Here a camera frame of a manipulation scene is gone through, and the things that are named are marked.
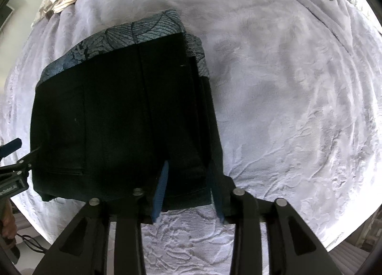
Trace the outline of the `person's left hand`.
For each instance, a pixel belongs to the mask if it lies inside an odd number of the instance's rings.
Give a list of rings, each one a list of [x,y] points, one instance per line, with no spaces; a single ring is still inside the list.
[[[17,225],[12,213],[12,204],[9,199],[1,200],[1,236],[14,239],[17,234]]]

